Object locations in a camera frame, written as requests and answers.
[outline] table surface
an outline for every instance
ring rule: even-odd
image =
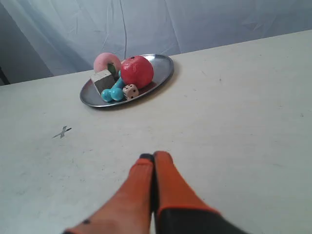
[[[246,231],[311,233],[311,41],[305,31],[172,56],[164,87],[110,110],[79,99],[93,71],[0,87],[0,233],[77,224],[156,150]]]

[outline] white backdrop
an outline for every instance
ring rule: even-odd
[[[0,1],[47,76],[92,69],[101,52],[174,55],[312,29],[311,0]]]

